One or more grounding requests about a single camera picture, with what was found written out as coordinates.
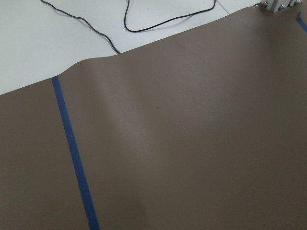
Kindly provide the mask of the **aluminium frame post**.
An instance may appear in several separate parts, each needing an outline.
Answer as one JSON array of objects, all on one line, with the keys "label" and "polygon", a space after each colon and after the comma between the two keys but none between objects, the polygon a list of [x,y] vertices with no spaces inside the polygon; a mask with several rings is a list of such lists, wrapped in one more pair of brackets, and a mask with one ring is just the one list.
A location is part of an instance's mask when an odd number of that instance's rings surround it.
[{"label": "aluminium frame post", "polygon": [[303,0],[261,0],[255,6],[267,9],[271,13],[282,11],[286,8],[293,7],[303,3]]}]

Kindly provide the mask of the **brown paper table cover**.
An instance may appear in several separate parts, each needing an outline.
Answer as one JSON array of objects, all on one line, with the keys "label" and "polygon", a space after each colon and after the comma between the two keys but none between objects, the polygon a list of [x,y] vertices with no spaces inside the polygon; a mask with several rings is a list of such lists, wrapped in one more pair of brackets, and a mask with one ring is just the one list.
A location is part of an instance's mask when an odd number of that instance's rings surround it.
[{"label": "brown paper table cover", "polygon": [[306,229],[299,16],[248,7],[2,95],[1,229]]}]

